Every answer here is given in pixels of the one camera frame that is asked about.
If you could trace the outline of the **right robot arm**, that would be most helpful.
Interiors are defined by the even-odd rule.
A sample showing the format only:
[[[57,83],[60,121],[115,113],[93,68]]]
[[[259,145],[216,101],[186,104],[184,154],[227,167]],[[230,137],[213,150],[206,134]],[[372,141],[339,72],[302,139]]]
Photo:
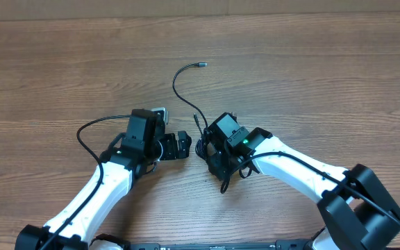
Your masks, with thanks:
[[[290,185],[313,201],[324,227],[309,240],[277,240],[276,249],[389,249],[400,233],[400,207],[377,175],[322,163],[281,142],[269,131],[248,131],[223,113],[203,130],[199,148],[210,173],[228,189],[234,173],[258,173]]]

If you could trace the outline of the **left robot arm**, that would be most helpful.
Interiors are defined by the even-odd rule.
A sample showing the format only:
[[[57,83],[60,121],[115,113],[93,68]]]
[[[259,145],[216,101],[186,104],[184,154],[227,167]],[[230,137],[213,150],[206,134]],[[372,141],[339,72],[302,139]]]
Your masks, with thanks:
[[[17,236],[15,250],[130,249],[127,240],[98,235],[100,225],[158,162],[187,158],[192,139],[185,131],[166,133],[165,108],[134,109],[126,118],[126,131],[119,133],[105,151],[100,155],[89,152],[97,166],[83,189],[44,226],[25,226]]]

